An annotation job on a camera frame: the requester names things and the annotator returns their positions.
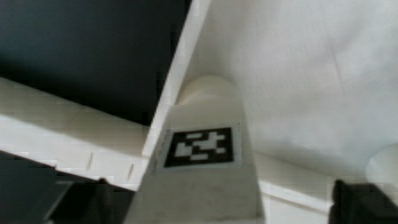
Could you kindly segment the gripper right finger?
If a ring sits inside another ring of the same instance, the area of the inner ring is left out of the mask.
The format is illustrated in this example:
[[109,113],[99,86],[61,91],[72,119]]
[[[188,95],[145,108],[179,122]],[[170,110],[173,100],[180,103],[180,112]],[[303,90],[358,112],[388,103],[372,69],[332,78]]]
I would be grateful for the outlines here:
[[328,224],[398,224],[398,206],[372,184],[333,182]]

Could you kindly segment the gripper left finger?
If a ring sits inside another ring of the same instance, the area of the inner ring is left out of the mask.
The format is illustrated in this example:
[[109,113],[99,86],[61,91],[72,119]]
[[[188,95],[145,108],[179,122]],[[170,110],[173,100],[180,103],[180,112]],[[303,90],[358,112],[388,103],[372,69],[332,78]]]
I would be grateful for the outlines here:
[[122,224],[133,191],[97,181],[58,181],[22,224]]

